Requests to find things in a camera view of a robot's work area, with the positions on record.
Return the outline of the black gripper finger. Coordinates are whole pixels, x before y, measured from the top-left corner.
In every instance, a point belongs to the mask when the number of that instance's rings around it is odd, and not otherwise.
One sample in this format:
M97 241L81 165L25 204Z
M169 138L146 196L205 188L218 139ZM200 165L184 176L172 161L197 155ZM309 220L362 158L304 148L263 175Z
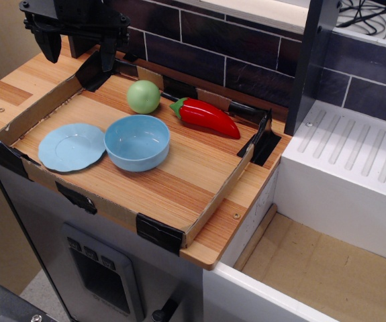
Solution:
M32 33L46 59L52 63L57 63L61 51L60 29L45 30L35 27Z
M106 37L100 43L101 67L103 72L111 71L117 52L117 38Z

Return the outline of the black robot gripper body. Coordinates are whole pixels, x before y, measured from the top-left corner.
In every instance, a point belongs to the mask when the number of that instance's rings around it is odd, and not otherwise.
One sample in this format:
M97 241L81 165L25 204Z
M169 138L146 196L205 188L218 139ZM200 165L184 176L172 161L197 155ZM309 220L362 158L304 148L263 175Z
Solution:
M32 30L59 28L60 36L74 36L101 42L117 38L117 44L129 40L130 19L103 1L21 1L25 27Z

